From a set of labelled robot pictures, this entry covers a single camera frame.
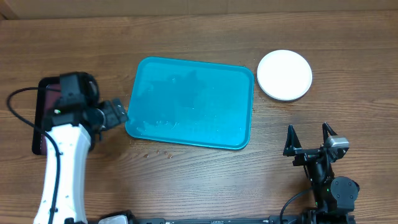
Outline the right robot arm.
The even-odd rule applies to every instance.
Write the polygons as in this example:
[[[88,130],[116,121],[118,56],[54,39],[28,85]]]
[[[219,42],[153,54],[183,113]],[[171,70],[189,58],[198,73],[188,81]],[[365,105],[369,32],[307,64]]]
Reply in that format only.
[[[283,155],[293,157],[294,166],[302,166],[310,188],[294,195],[282,207],[280,223],[354,223],[354,203],[360,186],[354,180],[336,177],[331,164],[343,158],[349,141],[339,136],[328,123],[322,124],[323,144],[316,149],[304,149],[292,125],[288,126]],[[315,207],[305,209],[300,215],[284,217],[287,206],[296,198],[313,192]]]

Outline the white plate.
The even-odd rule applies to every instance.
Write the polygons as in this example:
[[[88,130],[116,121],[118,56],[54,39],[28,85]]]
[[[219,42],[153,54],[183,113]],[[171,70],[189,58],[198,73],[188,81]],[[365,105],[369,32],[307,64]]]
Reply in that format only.
[[[257,67],[257,82],[269,97],[295,101],[309,91],[313,81],[310,64],[291,50],[275,50],[265,55]]]

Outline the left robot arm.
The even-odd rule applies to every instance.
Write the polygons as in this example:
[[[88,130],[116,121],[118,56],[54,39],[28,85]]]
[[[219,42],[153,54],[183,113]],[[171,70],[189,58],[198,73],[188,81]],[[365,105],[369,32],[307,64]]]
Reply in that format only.
[[[86,159],[96,134],[128,120],[121,100],[96,106],[57,104],[46,115],[47,163],[34,223],[87,223],[84,203]]]

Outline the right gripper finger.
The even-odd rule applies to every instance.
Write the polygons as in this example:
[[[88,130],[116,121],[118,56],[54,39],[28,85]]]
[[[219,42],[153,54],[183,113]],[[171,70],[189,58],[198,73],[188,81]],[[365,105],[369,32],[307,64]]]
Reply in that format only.
[[[285,143],[283,155],[296,156],[302,150],[302,146],[292,125],[288,126],[287,140]]]
[[[334,130],[331,128],[331,126],[327,122],[324,122],[322,124],[322,132],[323,132],[323,142],[324,143],[326,143],[326,140],[330,136],[336,136],[337,135],[337,133],[334,132]]]

